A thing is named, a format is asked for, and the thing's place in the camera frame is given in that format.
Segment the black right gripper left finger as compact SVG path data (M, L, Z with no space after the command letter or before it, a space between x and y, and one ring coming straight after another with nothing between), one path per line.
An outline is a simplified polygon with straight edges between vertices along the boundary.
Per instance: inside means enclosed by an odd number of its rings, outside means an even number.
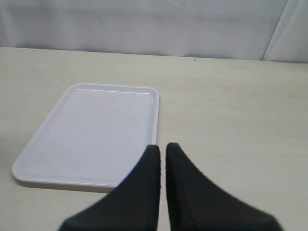
M159 147L148 145L126 178L103 199L67 218L61 231L155 231L161 189Z

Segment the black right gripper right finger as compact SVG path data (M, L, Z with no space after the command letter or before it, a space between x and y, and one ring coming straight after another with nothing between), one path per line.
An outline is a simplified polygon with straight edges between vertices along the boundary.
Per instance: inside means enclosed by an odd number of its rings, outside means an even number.
M208 179L177 143L166 147L166 193L173 231L281 231L276 218Z

